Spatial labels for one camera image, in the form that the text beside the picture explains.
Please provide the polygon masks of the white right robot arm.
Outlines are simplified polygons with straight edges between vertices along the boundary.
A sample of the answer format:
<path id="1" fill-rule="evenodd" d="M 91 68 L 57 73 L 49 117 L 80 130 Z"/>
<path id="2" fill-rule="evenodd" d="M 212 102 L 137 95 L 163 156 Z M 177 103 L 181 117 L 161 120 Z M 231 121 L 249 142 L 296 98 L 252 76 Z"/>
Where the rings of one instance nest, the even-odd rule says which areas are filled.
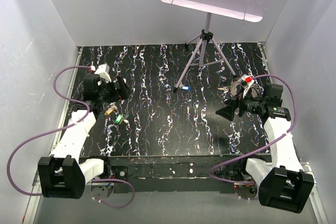
<path id="1" fill-rule="evenodd" d="M 232 121 L 235 111 L 256 114 L 262 120 L 270 144 L 272 165 L 255 155 L 238 166 L 242 180 L 253 179 L 258 187 L 261 205 L 299 214 L 302 212 L 314 186 L 311 174 L 305 173 L 296 155 L 292 140 L 291 116 L 282 107 L 283 87 L 268 83 L 261 95 L 251 83 L 237 83 L 238 92 L 225 101 L 216 114 Z"/>

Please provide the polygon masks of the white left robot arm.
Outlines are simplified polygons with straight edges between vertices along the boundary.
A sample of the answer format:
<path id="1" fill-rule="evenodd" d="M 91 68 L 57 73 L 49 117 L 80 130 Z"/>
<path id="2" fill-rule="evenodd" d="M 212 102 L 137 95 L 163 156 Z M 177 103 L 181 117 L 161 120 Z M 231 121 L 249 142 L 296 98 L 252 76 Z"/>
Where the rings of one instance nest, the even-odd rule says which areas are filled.
<path id="1" fill-rule="evenodd" d="M 96 71 L 83 80 L 82 101 L 88 105 L 73 111 L 68 128 L 48 157 L 41 157 L 38 173 L 42 195 L 47 198 L 81 198 L 92 179 L 106 182 L 112 170 L 100 158 L 79 162 L 81 149 L 105 103 L 126 100 L 130 94 L 122 77 L 112 81 L 106 71 Z"/>

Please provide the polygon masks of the yellow tagged key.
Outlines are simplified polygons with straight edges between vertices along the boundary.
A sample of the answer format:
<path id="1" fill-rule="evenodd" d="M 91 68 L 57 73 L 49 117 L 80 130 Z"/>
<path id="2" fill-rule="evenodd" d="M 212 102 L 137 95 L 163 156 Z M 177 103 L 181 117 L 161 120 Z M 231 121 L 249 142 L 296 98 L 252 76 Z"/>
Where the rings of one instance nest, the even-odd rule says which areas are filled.
<path id="1" fill-rule="evenodd" d="M 117 109 L 116 105 L 113 104 L 112 106 L 108 107 L 105 111 L 105 115 L 108 116 L 110 114 L 112 114 L 115 110 Z"/>

